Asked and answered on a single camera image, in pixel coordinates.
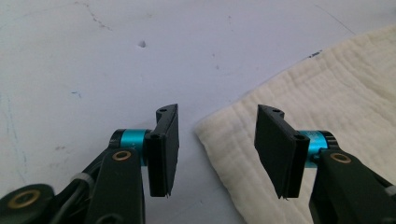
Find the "brass screw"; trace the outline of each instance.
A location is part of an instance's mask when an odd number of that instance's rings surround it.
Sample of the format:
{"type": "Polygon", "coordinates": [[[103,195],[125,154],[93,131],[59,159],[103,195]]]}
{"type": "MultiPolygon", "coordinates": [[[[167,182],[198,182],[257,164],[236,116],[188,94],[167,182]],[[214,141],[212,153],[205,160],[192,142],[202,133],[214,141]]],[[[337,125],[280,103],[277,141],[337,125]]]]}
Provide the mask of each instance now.
{"type": "Polygon", "coordinates": [[[352,160],[348,156],[338,153],[338,152],[334,152],[334,153],[330,154],[330,157],[335,161],[345,163],[345,164],[352,162],[352,160]]]}
{"type": "Polygon", "coordinates": [[[114,153],[113,160],[115,161],[126,161],[132,156],[132,153],[129,151],[118,151],[114,153]]]}
{"type": "Polygon", "coordinates": [[[9,200],[7,205],[12,209],[23,208],[37,201],[39,196],[40,191],[38,189],[28,189],[15,195],[11,200],[9,200]]]}

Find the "white fabric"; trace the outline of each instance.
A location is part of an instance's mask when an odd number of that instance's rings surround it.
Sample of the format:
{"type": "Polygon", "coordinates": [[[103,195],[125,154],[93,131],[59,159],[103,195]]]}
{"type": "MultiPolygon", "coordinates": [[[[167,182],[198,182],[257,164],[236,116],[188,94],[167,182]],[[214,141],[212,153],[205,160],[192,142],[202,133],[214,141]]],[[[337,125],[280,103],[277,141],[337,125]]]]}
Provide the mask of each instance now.
{"type": "Polygon", "coordinates": [[[330,131],[344,151],[396,183],[396,26],[323,50],[196,127],[247,223],[310,223],[316,169],[305,169],[300,198],[276,197],[253,146],[258,104],[283,110],[296,130],[330,131]]]}

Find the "white table surface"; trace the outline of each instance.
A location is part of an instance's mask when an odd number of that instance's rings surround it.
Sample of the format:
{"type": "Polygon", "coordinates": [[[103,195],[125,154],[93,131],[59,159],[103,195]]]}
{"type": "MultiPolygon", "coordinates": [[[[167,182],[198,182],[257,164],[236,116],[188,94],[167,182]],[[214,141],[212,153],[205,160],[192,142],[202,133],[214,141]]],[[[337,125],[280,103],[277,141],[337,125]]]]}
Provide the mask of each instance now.
{"type": "Polygon", "coordinates": [[[178,103],[175,186],[150,198],[143,170],[147,223],[243,223],[197,122],[307,56],[394,22],[391,0],[3,0],[0,195],[34,183],[59,192],[114,131],[153,129],[155,110],[178,103]]]}

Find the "teal metallic band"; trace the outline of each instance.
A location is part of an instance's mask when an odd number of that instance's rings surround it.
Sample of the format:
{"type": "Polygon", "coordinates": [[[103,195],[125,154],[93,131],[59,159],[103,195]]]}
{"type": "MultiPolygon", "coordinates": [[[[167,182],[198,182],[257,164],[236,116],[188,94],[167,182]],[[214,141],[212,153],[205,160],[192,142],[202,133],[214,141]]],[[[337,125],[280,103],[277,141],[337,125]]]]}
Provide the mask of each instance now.
{"type": "Polygon", "coordinates": [[[143,143],[147,130],[143,129],[127,129],[122,134],[120,147],[131,147],[139,152],[140,165],[146,166],[143,160],[143,143]]]}
{"type": "Polygon", "coordinates": [[[317,157],[321,148],[327,148],[326,138],[320,131],[298,131],[307,136],[309,141],[308,155],[306,156],[305,167],[316,168],[317,165],[312,162],[312,159],[317,157]]]}

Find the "beige cloth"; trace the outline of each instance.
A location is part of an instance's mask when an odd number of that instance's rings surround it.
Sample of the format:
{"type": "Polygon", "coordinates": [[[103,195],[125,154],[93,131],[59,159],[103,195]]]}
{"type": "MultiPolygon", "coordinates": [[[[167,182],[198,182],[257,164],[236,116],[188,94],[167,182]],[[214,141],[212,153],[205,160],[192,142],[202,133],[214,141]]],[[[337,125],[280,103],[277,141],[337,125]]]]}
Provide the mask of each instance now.
{"type": "Polygon", "coordinates": [[[247,223],[311,223],[316,169],[305,169],[300,198],[276,197],[253,146],[258,104],[283,110],[296,130],[330,131],[344,151],[396,183],[396,26],[323,50],[196,127],[247,223]]]}

